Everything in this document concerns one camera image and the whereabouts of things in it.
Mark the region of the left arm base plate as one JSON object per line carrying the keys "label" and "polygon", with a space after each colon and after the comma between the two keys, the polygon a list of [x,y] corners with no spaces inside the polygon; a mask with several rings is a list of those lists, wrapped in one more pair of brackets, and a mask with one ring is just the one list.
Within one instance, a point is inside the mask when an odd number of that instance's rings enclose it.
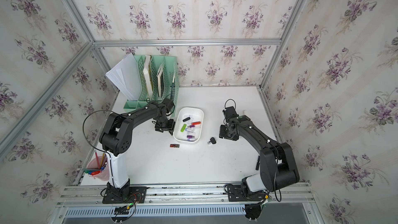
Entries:
{"label": "left arm base plate", "polygon": [[129,185],[123,188],[107,186],[103,194],[103,204],[128,204],[144,203],[147,193],[147,187],[131,187]]}

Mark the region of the green usb drive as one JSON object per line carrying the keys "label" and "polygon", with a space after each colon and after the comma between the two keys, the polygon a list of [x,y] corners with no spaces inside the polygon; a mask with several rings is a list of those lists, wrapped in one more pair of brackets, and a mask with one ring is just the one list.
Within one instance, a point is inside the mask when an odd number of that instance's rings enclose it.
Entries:
{"label": "green usb drive", "polygon": [[186,128],[187,128],[187,125],[184,124],[184,125],[182,126],[182,128],[180,129],[180,131],[181,131],[181,132],[184,132],[184,131],[186,130]]}

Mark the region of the white storage box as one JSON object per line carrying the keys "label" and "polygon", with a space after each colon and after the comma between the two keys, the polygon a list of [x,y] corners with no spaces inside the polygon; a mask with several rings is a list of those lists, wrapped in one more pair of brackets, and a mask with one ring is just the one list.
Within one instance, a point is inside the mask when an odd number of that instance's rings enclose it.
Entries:
{"label": "white storage box", "polygon": [[184,107],[177,116],[173,138],[179,144],[198,143],[203,128],[204,112],[199,108]]}

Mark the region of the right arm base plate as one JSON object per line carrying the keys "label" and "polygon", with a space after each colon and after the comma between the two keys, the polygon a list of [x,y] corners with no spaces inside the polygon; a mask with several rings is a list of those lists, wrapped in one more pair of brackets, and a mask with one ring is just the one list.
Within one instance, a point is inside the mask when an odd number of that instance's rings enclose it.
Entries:
{"label": "right arm base plate", "polygon": [[224,191],[228,195],[229,202],[263,202],[269,198],[267,190],[252,192],[244,184],[226,184]]}

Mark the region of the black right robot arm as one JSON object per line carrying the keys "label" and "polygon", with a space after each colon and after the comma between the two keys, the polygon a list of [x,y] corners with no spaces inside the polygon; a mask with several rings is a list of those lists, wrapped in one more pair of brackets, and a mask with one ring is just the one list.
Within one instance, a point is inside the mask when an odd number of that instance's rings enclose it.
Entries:
{"label": "black right robot arm", "polygon": [[237,141],[244,138],[258,153],[257,174],[243,179],[247,192],[267,190],[276,192],[300,181],[292,147],[279,143],[258,129],[249,117],[238,115],[233,106],[223,110],[225,124],[220,126],[219,137]]}

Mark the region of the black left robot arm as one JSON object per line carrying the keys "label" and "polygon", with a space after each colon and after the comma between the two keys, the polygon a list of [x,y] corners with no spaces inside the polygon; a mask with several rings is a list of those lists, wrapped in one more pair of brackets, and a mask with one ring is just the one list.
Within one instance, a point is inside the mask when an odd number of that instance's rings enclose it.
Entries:
{"label": "black left robot arm", "polygon": [[99,142],[109,157],[110,186],[121,189],[130,184],[125,153],[132,144],[134,128],[153,120],[155,131],[173,134],[175,121],[170,115],[174,106],[171,99],[165,98],[161,103],[150,102],[137,110],[124,114],[111,113],[108,116]]}

